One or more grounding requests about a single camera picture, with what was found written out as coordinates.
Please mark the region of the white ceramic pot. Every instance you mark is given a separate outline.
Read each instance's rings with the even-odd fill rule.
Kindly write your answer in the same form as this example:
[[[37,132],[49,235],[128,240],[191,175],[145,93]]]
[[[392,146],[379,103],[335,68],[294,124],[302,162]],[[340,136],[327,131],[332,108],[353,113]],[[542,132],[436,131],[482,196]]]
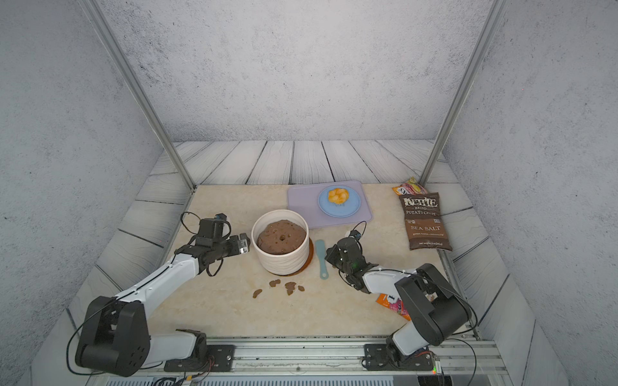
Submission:
[[[262,267],[278,276],[292,276],[312,260],[306,220],[297,212],[278,209],[262,215],[251,231]]]

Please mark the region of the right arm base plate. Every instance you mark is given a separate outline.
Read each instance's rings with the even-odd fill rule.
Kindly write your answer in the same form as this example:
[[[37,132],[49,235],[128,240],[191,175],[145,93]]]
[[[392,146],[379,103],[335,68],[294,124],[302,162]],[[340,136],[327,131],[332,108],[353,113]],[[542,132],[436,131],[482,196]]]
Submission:
[[[435,357],[428,347],[403,355],[394,345],[365,344],[361,365],[368,371],[434,372]]]

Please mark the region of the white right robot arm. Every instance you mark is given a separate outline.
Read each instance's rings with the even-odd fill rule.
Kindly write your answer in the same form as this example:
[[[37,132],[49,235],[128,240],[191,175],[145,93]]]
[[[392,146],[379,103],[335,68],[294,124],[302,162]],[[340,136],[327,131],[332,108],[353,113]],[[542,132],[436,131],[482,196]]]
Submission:
[[[325,261],[352,288],[400,300],[410,322],[386,340],[393,362],[402,362],[430,346],[439,346],[476,318],[473,308],[434,265],[396,270],[368,263],[359,236],[348,236],[326,250]]]

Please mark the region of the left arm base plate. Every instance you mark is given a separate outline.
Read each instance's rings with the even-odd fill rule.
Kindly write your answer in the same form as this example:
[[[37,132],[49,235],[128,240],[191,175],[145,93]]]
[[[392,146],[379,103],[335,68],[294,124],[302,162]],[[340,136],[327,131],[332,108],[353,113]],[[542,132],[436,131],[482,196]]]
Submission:
[[[232,370],[234,345],[198,344],[188,358],[165,362],[165,372],[230,372]]]

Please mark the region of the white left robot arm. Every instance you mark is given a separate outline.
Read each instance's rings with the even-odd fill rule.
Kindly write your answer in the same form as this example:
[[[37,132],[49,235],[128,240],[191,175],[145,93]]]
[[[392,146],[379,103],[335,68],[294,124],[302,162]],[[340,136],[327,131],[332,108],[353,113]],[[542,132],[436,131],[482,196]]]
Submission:
[[[124,377],[159,364],[167,372],[230,370],[232,345],[210,346],[206,334],[191,329],[153,335],[148,318],[185,282],[202,273],[214,277],[213,263],[248,253],[250,246],[246,234],[232,233],[225,214],[201,219],[198,231],[163,266],[113,297],[90,302],[85,321],[73,335],[75,358],[67,364]]]

